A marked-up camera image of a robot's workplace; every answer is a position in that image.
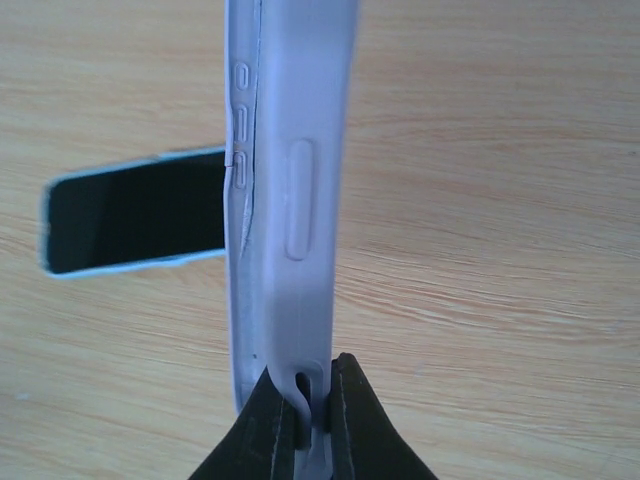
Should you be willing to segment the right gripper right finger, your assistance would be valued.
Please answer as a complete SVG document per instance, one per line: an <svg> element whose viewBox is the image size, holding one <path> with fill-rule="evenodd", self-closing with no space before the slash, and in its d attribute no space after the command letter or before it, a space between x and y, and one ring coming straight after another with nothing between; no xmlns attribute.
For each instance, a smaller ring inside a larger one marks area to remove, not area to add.
<svg viewBox="0 0 640 480"><path fill-rule="evenodd" d="M329 466L322 479L437 479L394 427L353 354L331 361L323 407Z"/></svg>

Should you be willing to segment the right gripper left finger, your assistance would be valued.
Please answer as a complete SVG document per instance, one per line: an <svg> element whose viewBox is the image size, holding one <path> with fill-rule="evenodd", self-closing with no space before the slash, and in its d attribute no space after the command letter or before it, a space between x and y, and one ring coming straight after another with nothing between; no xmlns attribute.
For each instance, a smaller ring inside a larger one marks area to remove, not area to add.
<svg viewBox="0 0 640 480"><path fill-rule="evenodd" d="M191 480L304 479L306 426L264 371L236 421Z"/></svg>

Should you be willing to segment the phone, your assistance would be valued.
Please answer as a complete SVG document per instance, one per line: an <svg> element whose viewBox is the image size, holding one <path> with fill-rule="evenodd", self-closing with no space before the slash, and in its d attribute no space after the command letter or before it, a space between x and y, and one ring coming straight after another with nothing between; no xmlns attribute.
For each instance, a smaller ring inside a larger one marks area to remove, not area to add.
<svg viewBox="0 0 640 480"><path fill-rule="evenodd" d="M41 202L40 264L74 278L225 252L225 150L205 146L61 175Z"/></svg>

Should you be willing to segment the lilac phone case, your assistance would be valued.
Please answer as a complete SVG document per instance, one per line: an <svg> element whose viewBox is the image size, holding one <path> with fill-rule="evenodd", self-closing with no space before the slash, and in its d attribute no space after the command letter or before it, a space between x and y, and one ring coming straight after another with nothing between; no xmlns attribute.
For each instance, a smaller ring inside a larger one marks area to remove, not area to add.
<svg viewBox="0 0 640 480"><path fill-rule="evenodd" d="M355 1L225 5L230 359L244 407L267 373L294 408L298 479L332 473L326 430Z"/></svg>

